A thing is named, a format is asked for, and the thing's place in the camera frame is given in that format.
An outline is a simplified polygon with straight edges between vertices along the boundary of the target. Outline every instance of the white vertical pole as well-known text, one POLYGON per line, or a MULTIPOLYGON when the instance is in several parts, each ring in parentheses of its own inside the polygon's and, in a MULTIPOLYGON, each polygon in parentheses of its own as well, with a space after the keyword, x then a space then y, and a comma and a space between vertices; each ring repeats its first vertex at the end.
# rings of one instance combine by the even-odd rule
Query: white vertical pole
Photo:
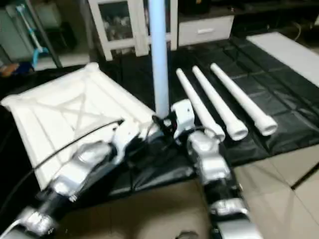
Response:
POLYGON ((169 113, 167 47, 164 0, 149 0, 152 63, 156 114, 164 118, 169 113))

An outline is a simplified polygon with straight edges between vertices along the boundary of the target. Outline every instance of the blue mop handle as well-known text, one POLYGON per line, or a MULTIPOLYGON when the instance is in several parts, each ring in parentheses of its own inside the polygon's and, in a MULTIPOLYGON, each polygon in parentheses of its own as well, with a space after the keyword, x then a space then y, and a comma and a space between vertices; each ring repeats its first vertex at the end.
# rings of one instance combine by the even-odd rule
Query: blue mop handle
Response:
POLYGON ((28 29, 29 34, 30 34, 30 36, 31 36, 36 48, 38 49, 39 53, 42 53, 43 52, 43 47, 40 45, 38 39, 36 38, 36 36, 34 34, 34 30, 31 28, 31 26, 29 25, 28 21, 26 20, 25 15, 23 13, 24 9, 25 9, 24 4, 16 6, 16 10, 20 13, 20 15, 22 17, 22 20, 23 20, 26 28, 28 29))

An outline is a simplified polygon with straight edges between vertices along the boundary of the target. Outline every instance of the black cable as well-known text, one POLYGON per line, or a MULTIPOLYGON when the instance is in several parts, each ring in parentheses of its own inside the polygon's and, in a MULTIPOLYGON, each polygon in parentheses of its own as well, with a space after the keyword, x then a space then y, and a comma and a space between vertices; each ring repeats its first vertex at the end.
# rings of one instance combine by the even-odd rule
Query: black cable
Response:
POLYGON ((28 179, 28 177, 30 177, 37 169, 39 169, 40 167, 42 167, 46 162, 48 162, 50 159, 52 159, 54 156, 56 156, 59 152, 63 151, 64 149, 68 148, 69 146, 73 145, 74 143, 78 142, 79 140, 83 139, 84 137, 98 131, 101 128, 107 127, 113 123, 118 123, 121 124, 123 122, 123 120, 115 120, 112 121, 110 123, 107 124, 103 124, 95 129, 93 129, 92 131, 82 135, 81 137, 69 142, 68 144, 66 144, 65 146, 63 146, 62 148, 58 149, 57 151, 53 152, 51 155, 49 155, 48 157, 46 157, 41 163, 39 163, 37 166, 35 166, 34 168, 32 168, 27 174, 25 174, 20 181, 15 185, 15 187, 11 190, 11 192, 9 193, 9 195, 6 197, 3 205, 1 206, 0 209, 0 218, 2 217, 5 208, 7 207, 7 205, 9 204, 10 200, 12 199, 13 195, 18 191, 18 189, 21 187, 21 185, 26 181, 26 179, 28 179))

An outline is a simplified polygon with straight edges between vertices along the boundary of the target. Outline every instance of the black mat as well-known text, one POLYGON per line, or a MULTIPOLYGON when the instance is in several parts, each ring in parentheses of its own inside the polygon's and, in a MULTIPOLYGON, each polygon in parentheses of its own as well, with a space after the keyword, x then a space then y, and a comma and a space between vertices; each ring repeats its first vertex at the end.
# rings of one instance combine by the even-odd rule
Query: black mat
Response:
MULTIPOLYGON (((227 135, 220 146, 230 165, 238 166, 319 143, 319 89, 248 41, 231 39, 181 48, 168 53, 168 62, 171 104, 186 98, 175 74, 176 68, 181 68, 216 122, 226 132, 224 123, 191 72, 192 66, 197 65, 235 115, 248 127, 249 134, 245 139, 234 142, 227 135), (217 63, 267 114, 275 119, 279 127, 274 135, 268 137, 260 135, 252 120, 209 70, 212 62, 217 63)), ((79 67, 45 70, 27 77, 2 79, 0 96, 23 92, 79 67)), ((125 56, 113 62, 100 64, 100 68, 154 110, 151 56, 139 58, 125 56)), ((10 178, 7 178, 7 174, 1 174, 1 181, 7 182, 1 191, 1 204, 17 179, 30 169, 30 164, 11 114, 2 108, 0 113, 1 168, 11 172, 10 178)), ((134 169, 126 164, 118 168, 84 195, 77 206, 94 205, 135 191, 184 181, 195 176, 191 162, 182 152, 171 148, 165 153, 159 153, 157 149, 161 146, 165 146, 165 142, 158 140, 150 150, 136 155, 133 159, 134 169)), ((37 190, 37 182, 33 177, 11 203, 9 211, 18 212, 37 190)))

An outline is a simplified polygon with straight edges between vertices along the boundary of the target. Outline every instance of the tile floor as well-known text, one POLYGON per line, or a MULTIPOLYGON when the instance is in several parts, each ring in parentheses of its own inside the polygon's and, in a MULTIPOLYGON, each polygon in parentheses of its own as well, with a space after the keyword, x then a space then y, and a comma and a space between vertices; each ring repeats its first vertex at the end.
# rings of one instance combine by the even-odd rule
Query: tile floor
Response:
MULTIPOLYGON (((319 161, 318 155, 319 145, 235 169, 264 239, 319 238, 319 173, 295 192, 289 187, 319 161)), ((196 180, 73 212, 57 238, 172 239, 182 230, 208 238, 209 220, 196 180)))

